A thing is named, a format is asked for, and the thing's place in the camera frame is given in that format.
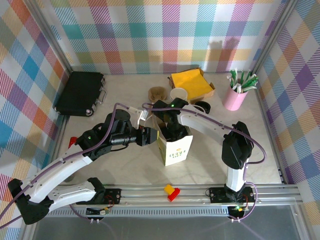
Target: pink cup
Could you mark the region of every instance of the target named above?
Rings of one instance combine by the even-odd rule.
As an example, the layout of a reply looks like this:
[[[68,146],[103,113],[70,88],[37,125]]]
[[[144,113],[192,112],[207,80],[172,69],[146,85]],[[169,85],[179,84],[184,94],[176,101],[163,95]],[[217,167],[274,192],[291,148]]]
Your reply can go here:
[[[223,106],[230,110],[236,111],[240,108],[242,102],[244,101],[248,92],[245,93],[237,93],[236,91],[232,90],[232,88],[228,87],[228,91],[224,96],[224,100],[222,102]]]

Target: plaid wallpaper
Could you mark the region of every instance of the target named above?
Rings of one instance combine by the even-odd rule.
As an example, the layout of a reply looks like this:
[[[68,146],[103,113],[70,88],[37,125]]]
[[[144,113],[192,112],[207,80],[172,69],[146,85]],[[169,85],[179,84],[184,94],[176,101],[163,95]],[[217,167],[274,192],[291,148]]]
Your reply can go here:
[[[320,1],[298,2],[258,75],[286,175],[320,239]]]
[[[68,79],[23,0],[0,1],[0,212],[12,199],[7,183],[46,166],[58,115],[52,108]],[[3,225],[20,215],[13,206]],[[15,240],[22,220],[0,230]]]
[[[281,0],[37,2],[74,69],[105,74],[174,73],[191,66],[207,72],[248,69],[281,5]]]

